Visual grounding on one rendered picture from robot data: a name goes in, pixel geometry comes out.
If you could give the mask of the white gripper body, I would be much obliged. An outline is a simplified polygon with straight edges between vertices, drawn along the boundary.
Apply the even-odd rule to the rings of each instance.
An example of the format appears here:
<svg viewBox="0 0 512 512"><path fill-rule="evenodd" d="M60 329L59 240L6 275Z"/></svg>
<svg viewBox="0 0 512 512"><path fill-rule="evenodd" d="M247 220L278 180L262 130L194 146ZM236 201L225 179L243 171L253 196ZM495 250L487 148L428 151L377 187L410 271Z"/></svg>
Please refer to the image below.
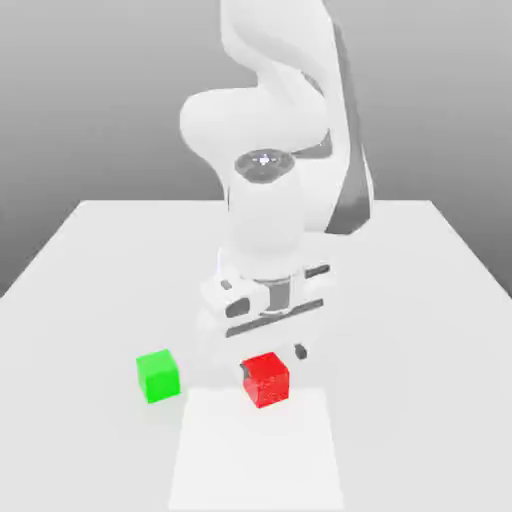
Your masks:
<svg viewBox="0 0 512 512"><path fill-rule="evenodd" d="M325 334L329 306L326 297L317 297L287 313L258 316L222 328L217 338L217 356L222 360L243 360L283 350L295 357L296 343L307 346L309 354Z"/></svg>

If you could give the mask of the small red cube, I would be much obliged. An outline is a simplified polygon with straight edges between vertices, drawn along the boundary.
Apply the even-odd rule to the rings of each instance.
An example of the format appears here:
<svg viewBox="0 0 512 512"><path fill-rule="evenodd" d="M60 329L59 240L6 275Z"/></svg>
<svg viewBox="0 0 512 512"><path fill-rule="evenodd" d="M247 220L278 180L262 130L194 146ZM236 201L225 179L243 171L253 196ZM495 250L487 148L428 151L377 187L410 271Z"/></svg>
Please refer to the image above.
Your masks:
<svg viewBox="0 0 512 512"><path fill-rule="evenodd" d="M244 361L251 377L243 378L243 388L257 408L267 407L289 398L289 370L274 352Z"/></svg>

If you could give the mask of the small green cube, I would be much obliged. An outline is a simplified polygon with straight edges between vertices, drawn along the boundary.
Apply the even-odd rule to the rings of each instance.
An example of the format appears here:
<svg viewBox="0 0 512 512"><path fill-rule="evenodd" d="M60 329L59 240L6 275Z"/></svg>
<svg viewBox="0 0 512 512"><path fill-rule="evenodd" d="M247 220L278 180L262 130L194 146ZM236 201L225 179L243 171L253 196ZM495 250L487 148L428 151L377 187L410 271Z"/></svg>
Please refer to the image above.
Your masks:
<svg viewBox="0 0 512 512"><path fill-rule="evenodd" d="M181 393L179 368L168 349L136 358L139 387L148 404Z"/></svg>

